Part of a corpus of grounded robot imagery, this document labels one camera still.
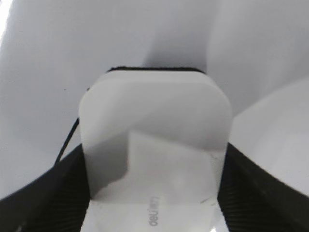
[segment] black foam padding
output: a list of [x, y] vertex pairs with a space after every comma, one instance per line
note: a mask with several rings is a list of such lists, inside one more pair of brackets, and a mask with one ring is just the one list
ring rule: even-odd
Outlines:
[[0, 201], [0, 232], [79, 232], [89, 201], [79, 145], [40, 178]]
[[219, 205], [230, 232], [306, 232], [304, 227], [286, 217], [263, 195], [263, 189], [257, 187], [256, 177], [248, 176], [239, 164], [243, 156], [251, 165], [255, 165], [231, 144], [228, 145], [224, 170], [218, 195]]
[[203, 71], [190, 68], [190, 67], [160, 67], [160, 68], [153, 68], [153, 67], [127, 67], [127, 66], [119, 66], [115, 68], [109, 69], [107, 72], [115, 71], [115, 70], [140, 70], [140, 71], [193, 71], [205, 74]]

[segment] white plastic housing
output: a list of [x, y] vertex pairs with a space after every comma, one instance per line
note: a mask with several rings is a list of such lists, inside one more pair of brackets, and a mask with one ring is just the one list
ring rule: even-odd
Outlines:
[[84, 95], [79, 116], [98, 231], [204, 232], [223, 218], [216, 197], [232, 116], [209, 77], [112, 71]]

